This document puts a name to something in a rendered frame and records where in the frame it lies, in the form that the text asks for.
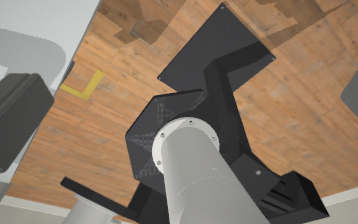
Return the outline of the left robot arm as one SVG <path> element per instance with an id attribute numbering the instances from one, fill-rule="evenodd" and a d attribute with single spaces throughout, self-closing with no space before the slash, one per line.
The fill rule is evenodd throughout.
<path id="1" fill-rule="evenodd" d="M 120 221 L 113 219 L 113 216 L 117 216 L 116 213 L 77 193 L 74 196 L 78 200 L 62 224 L 121 224 Z"/>

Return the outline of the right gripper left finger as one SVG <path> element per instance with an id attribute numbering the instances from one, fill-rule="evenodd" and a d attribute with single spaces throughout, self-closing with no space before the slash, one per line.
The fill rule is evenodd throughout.
<path id="1" fill-rule="evenodd" d="M 37 73 L 10 73 L 0 80 L 0 174 L 9 169 L 54 101 Z"/>

